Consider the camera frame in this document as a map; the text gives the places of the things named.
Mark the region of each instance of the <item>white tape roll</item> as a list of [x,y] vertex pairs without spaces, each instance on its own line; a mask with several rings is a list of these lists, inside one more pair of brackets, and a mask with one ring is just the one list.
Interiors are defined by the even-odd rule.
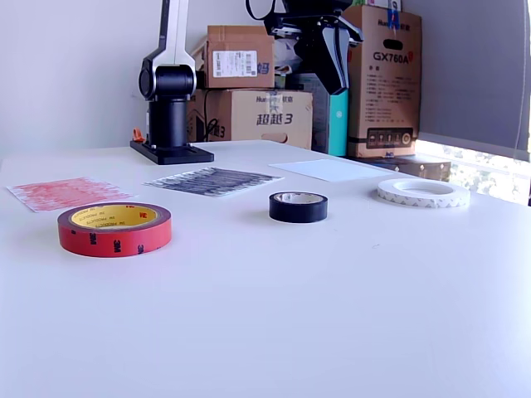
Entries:
[[427,209],[468,206],[470,191],[447,182],[403,178],[378,185],[378,196],[399,205]]

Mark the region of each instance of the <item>white wall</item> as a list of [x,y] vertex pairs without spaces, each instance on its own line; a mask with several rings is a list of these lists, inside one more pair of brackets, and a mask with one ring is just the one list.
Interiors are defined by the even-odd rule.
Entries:
[[[189,50],[209,24],[254,22],[245,0],[189,2]],[[0,158],[129,145],[133,128],[145,125],[147,104],[137,81],[142,59],[158,44],[161,5],[162,0],[2,0]],[[253,2],[258,15],[269,6]]]

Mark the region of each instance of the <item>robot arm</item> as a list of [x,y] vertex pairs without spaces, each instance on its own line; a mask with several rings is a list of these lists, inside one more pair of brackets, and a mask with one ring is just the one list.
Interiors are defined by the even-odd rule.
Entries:
[[269,14],[256,18],[246,0],[252,18],[264,21],[270,35],[293,37],[296,54],[320,78],[331,95],[348,89],[348,48],[363,42],[360,29],[341,14],[352,0],[284,0],[286,13],[275,12],[276,0]]
[[163,0],[158,49],[144,58],[140,92],[157,96],[189,96],[197,86],[195,61],[186,52],[188,0]]
[[145,142],[131,147],[158,164],[207,163],[214,155],[188,144],[186,103],[196,89],[195,62],[185,50],[188,0],[163,0],[158,49],[144,58],[139,87],[149,102]]

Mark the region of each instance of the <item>barcode sticker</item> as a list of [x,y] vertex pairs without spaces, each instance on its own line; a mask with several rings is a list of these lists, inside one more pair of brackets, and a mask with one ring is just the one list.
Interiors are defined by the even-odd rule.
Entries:
[[214,77],[257,77],[256,51],[214,51]]

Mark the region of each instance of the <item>tape core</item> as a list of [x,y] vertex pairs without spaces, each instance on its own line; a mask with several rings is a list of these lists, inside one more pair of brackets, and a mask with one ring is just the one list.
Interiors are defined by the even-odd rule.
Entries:
[[158,213],[143,206],[95,206],[71,216],[72,224],[85,228],[123,228],[141,226],[157,220]]
[[450,195],[455,192],[452,187],[428,181],[397,182],[394,187],[400,191],[427,195]]
[[314,195],[313,193],[297,192],[279,193],[275,195],[275,199],[282,203],[289,203],[292,205],[311,205],[313,203],[320,203],[324,200],[323,197]]

